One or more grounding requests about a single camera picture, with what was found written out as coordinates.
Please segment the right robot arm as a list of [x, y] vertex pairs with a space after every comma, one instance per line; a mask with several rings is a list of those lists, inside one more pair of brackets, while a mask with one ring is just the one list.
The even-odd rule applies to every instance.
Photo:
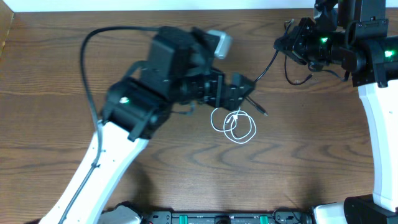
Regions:
[[367, 117], [374, 163], [369, 195], [318, 205], [314, 223], [397, 222], [397, 37], [388, 35], [386, 2], [316, 1], [313, 17], [274, 42], [274, 48], [313, 72], [331, 64], [352, 81]]

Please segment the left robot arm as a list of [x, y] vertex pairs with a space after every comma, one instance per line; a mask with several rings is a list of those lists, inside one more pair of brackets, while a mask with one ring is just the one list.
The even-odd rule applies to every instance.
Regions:
[[119, 180], [169, 119], [174, 104], [235, 111], [254, 90], [255, 83], [238, 73], [226, 83], [213, 66], [228, 53], [232, 39], [227, 33], [169, 26], [153, 31], [148, 57], [110, 86], [102, 112], [90, 102], [95, 125], [90, 146], [42, 223], [97, 223]]

